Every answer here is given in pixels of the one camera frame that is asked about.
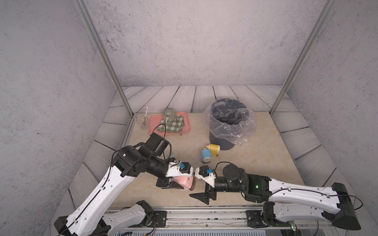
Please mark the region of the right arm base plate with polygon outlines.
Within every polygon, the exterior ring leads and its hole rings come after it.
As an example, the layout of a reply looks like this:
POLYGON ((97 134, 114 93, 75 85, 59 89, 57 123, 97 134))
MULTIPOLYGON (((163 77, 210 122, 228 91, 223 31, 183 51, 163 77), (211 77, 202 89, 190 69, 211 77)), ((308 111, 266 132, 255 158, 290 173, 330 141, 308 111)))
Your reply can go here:
POLYGON ((269 227, 270 225, 269 223, 265 221, 264 215, 265 215, 264 210, 247 210, 246 211, 247 226, 254 229, 269 227))

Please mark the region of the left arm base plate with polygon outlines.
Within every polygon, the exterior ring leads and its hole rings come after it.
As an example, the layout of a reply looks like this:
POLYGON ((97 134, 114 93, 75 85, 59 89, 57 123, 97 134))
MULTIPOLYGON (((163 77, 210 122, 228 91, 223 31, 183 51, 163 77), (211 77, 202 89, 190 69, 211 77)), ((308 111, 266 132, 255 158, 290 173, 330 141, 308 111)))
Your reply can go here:
POLYGON ((152 213, 146 214, 145 218, 141 223, 137 225, 132 225, 130 228, 142 228, 142 227, 157 227, 164 228, 166 226, 167 211, 153 211, 152 213))

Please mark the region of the blue pencil sharpener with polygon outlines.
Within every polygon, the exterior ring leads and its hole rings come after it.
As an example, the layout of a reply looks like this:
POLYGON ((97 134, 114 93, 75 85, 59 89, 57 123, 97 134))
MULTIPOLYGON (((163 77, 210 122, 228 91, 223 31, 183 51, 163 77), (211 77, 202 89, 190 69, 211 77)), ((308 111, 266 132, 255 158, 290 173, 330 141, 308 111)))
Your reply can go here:
POLYGON ((209 163, 212 160, 211 152, 209 149, 204 148, 201 151, 201 161, 202 163, 209 163))

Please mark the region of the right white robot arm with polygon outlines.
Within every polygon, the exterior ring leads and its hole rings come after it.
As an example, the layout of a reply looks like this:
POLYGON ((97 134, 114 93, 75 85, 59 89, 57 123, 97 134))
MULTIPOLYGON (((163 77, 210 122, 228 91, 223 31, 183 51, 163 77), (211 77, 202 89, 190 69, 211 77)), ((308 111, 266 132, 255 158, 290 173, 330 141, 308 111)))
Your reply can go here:
POLYGON ((344 230, 361 230, 352 196, 342 183, 333 183, 330 187, 285 183, 247 174, 230 162, 226 163, 220 177, 207 165, 196 168, 194 176, 205 181, 205 191, 190 196, 205 204, 215 201, 219 192, 238 192, 247 202, 262 203, 263 210, 251 224, 252 228, 275 226, 295 219, 313 219, 344 230))

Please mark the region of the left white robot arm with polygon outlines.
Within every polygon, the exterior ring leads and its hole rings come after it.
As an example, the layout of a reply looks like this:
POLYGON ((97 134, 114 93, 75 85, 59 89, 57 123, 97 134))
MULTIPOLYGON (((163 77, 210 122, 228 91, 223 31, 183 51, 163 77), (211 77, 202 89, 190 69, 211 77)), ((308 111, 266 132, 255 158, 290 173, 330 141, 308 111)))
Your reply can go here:
POLYGON ((60 236, 107 236, 121 229, 144 224, 152 220, 154 210, 145 201, 118 212, 117 216, 105 216, 105 212, 118 195, 140 173, 157 177, 157 187, 162 189, 185 189, 174 178, 193 183, 194 169, 188 162, 174 157, 161 159, 167 147, 171 147, 164 137, 151 133, 147 142, 125 146, 114 152, 111 164, 103 179, 87 199, 71 215, 59 217, 54 226, 60 236))

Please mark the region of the pink pencil sharpener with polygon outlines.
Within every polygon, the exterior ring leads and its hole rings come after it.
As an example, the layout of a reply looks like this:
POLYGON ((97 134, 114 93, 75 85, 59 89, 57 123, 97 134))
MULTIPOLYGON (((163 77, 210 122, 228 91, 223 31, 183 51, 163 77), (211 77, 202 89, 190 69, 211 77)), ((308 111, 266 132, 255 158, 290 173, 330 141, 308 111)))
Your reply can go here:
POLYGON ((191 177, 174 177, 171 179, 172 182, 179 184, 182 187, 182 190, 185 191, 193 191, 196 185, 196 178, 194 176, 191 177))

